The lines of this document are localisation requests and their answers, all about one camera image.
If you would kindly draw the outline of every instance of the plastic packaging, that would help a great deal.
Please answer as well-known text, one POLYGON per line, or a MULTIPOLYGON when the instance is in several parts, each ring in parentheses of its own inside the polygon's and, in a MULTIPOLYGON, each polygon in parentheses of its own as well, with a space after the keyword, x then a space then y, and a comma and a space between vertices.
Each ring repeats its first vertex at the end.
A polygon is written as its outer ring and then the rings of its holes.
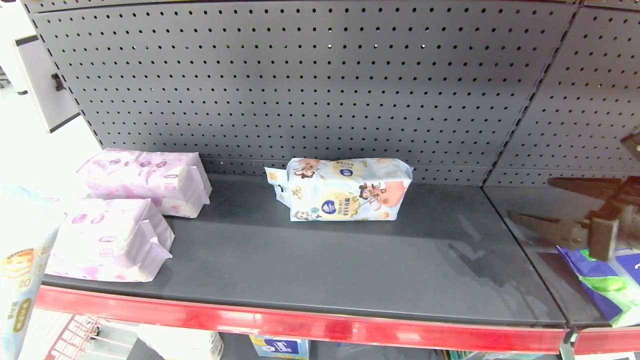
POLYGON ((309 340, 249 335, 258 356, 309 360, 309 340))
POLYGON ((51 201, 0 185, 0 359, 17 360, 63 215, 51 201))
POLYGON ((78 199, 59 206, 67 217, 47 274, 147 282, 172 257, 175 235, 150 199, 78 199))
POLYGON ((472 352, 470 355, 464 358, 464 360, 494 360, 494 359, 509 359, 509 360, 534 360, 542 356, 542 354, 524 354, 516 352, 472 352))
POLYGON ((387 158, 294 158, 286 171, 265 170, 291 221, 395 220, 413 179, 411 167, 387 158))
POLYGON ((557 249, 611 326, 640 323, 640 253, 617 249, 604 262, 591 258, 588 250, 557 249))
POLYGON ((151 199, 163 215, 195 218, 211 184, 197 152, 104 149, 77 171, 100 199, 151 199))
POLYGON ((224 344, 215 331, 140 324, 138 337, 165 359, 220 360, 224 344))

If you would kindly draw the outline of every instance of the blue package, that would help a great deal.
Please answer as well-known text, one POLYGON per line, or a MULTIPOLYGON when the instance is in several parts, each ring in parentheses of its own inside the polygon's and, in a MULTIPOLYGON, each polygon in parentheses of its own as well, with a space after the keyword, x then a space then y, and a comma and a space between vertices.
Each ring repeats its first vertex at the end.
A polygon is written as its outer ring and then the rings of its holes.
POLYGON ((640 323, 640 253, 617 249, 605 262, 590 257, 586 249, 557 250, 613 327, 640 323))
POLYGON ((249 335, 258 356, 281 359, 309 359, 309 340, 249 335))

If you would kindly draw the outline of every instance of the perforated metal panel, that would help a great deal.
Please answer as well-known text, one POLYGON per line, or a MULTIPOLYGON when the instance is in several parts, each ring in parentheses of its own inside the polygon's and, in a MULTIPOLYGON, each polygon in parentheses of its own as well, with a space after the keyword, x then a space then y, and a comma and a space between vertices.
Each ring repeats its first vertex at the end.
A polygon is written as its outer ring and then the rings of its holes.
POLYGON ((597 0, 585 1, 586 6, 597 6, 601 8, 614 8, 624 10, 640 11, 640 3, 637 0, 597 0))
POLYGON ((506 168, 640 170, 620 145, 640 121, 639 28, 640 13, 580 10, 491 184, 506 168))
POLYGON ((32 19, 103 146, 479 167, 457 170, 473 175, 467 182, 494 162, 572 11, 502 1, 196 2, 32 19))
MULTIPOLYGON (((203 164, 210 174, 264 175, 265 167, 286 168, 288 161, 255 161, 204 159, 203 164)), ((418 183, 459 184, 480 186, 486 175, 484 167, 457 167, 446 165, 419 165, 413 168, 413 180, 418 183)))

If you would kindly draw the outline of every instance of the tissue box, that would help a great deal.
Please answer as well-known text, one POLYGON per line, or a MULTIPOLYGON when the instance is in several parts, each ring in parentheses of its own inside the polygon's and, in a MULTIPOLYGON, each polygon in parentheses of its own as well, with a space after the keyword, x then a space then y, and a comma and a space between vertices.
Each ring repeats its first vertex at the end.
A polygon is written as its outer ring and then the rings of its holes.
POLYGON ((171 360, 220 360, 224 344, 215 331, 140 324, 138 337, 171 360))
POLYGON ((104 149, 77 171, 100 199, 151 199, 164 215, 195 218, 211 184, 197 152, 104 149))
POLYGON ((147 282, 172 257, 175 235, 150 199, 79 199, 59 207, 66 219, 47 274, 147 282))
POLYGON ((409 165, 387 158, 294 158, 265 171, 291 221, 395 220, 413 179, 409 165))
POLYGON ((249 335, 258 356, 309 359, 309 340, 249 335))

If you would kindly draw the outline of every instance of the product box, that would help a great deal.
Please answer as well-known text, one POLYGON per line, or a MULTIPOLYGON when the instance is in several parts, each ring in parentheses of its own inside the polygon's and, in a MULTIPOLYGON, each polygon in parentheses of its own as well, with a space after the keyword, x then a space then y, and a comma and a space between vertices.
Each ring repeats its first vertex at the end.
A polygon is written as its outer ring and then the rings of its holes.
POLYGON ((249 335, 258 356, 281 359, 309 359, 309 340, 249 335))
POLYGON ((291 221, 395 220, 413 179, 409 165, 389 158, 294 158, 265 171, 291 221))
POLYGON ((220 360, 224 344, 216 331, 140 324, 138 337, 166 360, 220 360))

